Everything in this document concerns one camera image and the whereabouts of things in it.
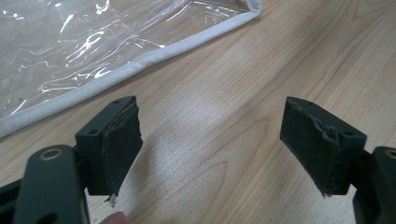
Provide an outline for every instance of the white fabric border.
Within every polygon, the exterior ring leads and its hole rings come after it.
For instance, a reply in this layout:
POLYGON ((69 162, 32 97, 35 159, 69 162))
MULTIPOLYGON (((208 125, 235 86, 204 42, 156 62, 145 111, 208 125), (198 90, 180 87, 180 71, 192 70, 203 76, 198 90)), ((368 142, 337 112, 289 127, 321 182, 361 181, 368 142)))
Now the white fabric border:
POLYGON ((258 17, 262 12, 261 0, 247 0, 246 2, 250 9, 249 12, 237 15, 231 19, 228 19, 227 21, 221 22, 196 35, 189 36, 163 49, 156 49, 154 51, 144 53, 134 59, 132 62, 112 71, 110 76, 107 75, 100 77, 82 87, 79 87, 76 90, 69 91, 63 95, 42 102, 38 105, 33 105, 12 115, 0 118, 0 137, 7 136, 16 132, 18 129, 61 112, 68 107, 88 100, 94 95, 121 83, 123 80, 136 75, 155 63, 162 62, 190 49, 194 49, 205 42, 219 35, 225 34, 232 29, 235 29, 236 27, 258 17))

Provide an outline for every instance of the wooden table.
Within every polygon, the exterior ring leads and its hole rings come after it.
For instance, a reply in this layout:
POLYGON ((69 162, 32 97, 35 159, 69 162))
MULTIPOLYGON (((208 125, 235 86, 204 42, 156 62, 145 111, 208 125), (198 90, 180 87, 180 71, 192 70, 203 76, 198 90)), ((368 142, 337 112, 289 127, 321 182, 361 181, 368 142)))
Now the wooden table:
POLYGON ((132 223, 354 223, 355 190, 323 198, 279 141, 283 106, 313 101, 367 150, 396 147, 396 3, 265 1, 257 20, 0 139, 0 185, 126 95, 144 145, 114 208, 89 198, 92 223, 120 210, 132 223))

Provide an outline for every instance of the wood grain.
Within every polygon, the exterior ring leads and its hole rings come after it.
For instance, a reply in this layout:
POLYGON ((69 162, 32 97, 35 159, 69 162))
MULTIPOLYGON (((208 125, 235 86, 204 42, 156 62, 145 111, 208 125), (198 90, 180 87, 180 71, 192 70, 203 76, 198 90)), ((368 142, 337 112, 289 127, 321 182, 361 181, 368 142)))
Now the wood grain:
POLYGON ((354 223, 351 199, 323 198, 279 141, 285 98, 323 106, 396 147, 396 3, 268 0, 261 17, 0 140, 0 184, 111 100, 136 95, 144 146, 115 207, 92 223, 354 223))

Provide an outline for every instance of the plastic cover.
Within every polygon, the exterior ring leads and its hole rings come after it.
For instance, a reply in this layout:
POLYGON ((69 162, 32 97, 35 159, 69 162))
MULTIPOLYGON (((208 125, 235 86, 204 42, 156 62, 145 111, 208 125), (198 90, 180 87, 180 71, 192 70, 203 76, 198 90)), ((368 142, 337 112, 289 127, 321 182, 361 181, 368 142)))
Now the plastic cover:
POLYGON ((3 0, 0 119, 112 76, 142 54, 248 12, 249 4, 245 0, 3 0))

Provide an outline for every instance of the fingertip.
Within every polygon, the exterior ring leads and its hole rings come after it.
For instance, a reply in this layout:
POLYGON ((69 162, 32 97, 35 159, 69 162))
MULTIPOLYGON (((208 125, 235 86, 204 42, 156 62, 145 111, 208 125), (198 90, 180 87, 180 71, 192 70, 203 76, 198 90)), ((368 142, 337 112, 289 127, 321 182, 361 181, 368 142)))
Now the fingertip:
POLYGON ((128 218, 122 213, 117 212, 105 218, 101 224, 128 224, 128 218))

